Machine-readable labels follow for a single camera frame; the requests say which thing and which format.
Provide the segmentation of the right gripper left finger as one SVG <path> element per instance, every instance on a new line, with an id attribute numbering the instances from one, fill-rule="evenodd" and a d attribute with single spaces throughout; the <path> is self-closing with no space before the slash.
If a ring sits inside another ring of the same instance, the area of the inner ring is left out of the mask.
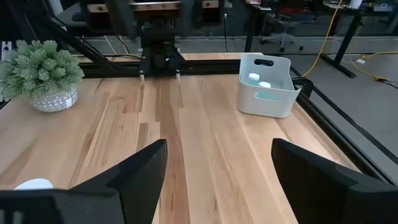
<path id="1" fill-rule="evenodd" d="M 3 190 L 1 223 L 151 223 L 166 166 L 167 141 L 158 139 L 68 190 Z"/>

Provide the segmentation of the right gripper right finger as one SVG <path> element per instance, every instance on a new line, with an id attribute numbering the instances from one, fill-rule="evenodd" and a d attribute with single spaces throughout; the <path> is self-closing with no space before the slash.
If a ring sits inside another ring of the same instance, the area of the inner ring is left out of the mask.
<path id="1" fill-rule="evenodd" d="M 397 187 L 275 138 L 271 158 L 299 223 L 397 223 Z"/>

